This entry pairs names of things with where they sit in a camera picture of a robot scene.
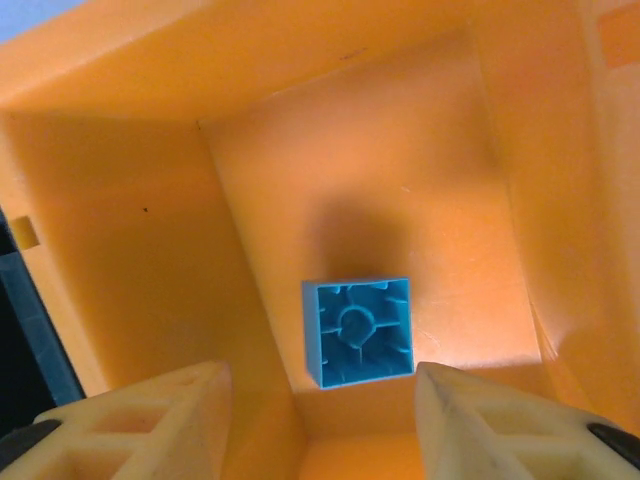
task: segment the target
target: orange plastic box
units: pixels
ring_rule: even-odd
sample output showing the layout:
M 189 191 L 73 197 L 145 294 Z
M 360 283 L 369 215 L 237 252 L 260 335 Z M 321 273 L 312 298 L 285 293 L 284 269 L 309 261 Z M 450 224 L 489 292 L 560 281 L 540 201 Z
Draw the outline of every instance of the orange plastic box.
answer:
M 416 362 L 640 433 L 639 18 L 94 0 L 2 45 L 0 204 L 86 392 L 226 360 L 225 479 L 421 478 L 414 377 L 304 362 L 302 280 L 408 276 Z

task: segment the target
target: orange floor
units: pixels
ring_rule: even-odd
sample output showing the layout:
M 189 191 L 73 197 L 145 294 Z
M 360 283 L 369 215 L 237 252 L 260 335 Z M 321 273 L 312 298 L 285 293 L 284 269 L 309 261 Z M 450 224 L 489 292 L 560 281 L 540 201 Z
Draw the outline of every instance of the orange floor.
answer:
M 303 279 L 409 276 L 416 362 L 539 362 L 483 98 L 461 32 L 208 126 L 294 392 Z

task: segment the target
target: black rubber pad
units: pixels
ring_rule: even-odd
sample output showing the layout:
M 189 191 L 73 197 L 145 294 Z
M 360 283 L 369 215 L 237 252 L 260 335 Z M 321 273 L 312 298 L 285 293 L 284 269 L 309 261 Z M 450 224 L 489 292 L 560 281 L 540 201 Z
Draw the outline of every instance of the black rubber pad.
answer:
M 62 425 L 60 420 L 45 420 L 11 432 L 0 439 L 0 472 L 35 447 Z
M 590 423 L 587 428 L 609 448 L 640 470 L 640 438 L 601 423 Z

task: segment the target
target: blue square block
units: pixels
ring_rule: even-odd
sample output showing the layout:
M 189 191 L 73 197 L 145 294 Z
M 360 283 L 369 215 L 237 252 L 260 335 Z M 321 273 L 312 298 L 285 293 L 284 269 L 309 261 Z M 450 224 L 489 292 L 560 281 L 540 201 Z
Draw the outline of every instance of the blue square block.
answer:
M 307 370 L 321 388 L 413 373 L 409 279 L 303 282 Z

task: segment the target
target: small slot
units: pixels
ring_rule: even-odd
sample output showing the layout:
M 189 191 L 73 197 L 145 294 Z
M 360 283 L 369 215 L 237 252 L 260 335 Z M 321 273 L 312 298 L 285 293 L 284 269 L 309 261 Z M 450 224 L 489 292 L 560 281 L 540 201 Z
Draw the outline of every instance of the small slot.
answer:
M 122 407 L 104 416 L 93 429 L 99 433 L 150 433 L 167 408 L 151 405 Z

